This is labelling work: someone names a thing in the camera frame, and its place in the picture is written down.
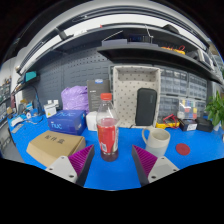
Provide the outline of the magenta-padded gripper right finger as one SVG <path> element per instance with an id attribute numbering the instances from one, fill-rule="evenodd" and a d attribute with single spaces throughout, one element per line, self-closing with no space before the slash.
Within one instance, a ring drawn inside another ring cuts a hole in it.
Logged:
<path id="1" fill-rule="evenodd" d="M 156 157 L 150 152 L 133 145 L 132 157 L 142 186 L 155 182 L 179 170 L 165 156 Z"/>

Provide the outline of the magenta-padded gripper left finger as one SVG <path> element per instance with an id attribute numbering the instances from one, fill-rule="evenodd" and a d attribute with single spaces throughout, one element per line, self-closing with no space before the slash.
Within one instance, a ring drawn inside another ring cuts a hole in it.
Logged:
<path id="1" fill-rule="evenodd" d="M 90 145 L 69 157 L 60 156 L 46 170 L 79 186 L 84 186 L 94 155 L 94 146 Z"/>

